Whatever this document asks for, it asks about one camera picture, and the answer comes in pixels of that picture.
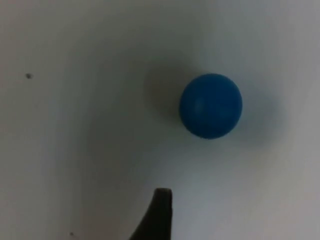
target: black object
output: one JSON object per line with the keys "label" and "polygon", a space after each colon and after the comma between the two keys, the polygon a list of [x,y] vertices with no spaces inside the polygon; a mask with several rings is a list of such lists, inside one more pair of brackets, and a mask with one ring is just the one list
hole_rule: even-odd
{"label": "black object", "polygon": [[130,240],[170,240],[171,224],[172,191],[169,188],[157,188]]}

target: blue ball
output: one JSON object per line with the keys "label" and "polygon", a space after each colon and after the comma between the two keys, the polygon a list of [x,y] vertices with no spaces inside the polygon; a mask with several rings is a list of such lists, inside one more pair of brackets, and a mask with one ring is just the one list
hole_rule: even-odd
{"label": "blue ball", "polygon": [[191,133],[204,139],[217,139],[229,133],[242,112],[237,85],[220,74],[195,78],[183,91],[179,114]]}

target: black tip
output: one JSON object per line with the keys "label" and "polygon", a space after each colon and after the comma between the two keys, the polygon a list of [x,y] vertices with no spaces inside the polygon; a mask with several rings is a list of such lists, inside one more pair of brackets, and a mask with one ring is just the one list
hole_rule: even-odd
{"label": "black tip", "polygon": [[172,198],[169,188],[157,188],[143,219],[130,240],[170,240]]}

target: ball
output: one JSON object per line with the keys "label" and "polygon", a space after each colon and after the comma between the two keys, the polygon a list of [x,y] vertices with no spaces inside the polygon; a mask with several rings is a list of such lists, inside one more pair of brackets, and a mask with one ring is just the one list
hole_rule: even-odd
{"label": "ball", "polygon": [[210,73],[198,76],[186,86],[179,114],[192,134],[217,139],[237,125],[242,107],[237,85],[226,76]]}

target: rubber ball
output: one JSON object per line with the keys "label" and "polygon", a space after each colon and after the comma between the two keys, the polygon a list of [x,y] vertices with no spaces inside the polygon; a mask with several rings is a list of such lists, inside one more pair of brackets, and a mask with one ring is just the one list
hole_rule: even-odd
{"label": "rubber ball", "polygon": [[243,108],[237,85],[220,74],[198,76],[184,89],[180,118],[192,134],[204,139],[217,139],[237,125]]}

